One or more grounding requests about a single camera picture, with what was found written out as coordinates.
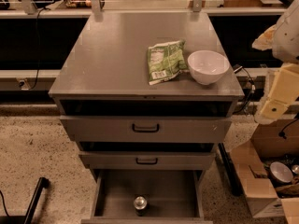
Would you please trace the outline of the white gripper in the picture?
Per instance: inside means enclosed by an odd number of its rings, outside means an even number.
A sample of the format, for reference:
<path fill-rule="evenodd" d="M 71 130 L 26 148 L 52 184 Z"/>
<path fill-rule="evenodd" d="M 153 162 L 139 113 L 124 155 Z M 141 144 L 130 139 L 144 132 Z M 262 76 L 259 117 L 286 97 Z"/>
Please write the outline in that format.
<path fill-rule="evenodd" d="M 284 64 L 274 72 L 274 78 L 260 114 L 265 119 L 276 120 L 299 97 L 299 0 L 294 0 L 275 25 L 267 28 L 252 47 L 272 49 L 273 56 Z"/>

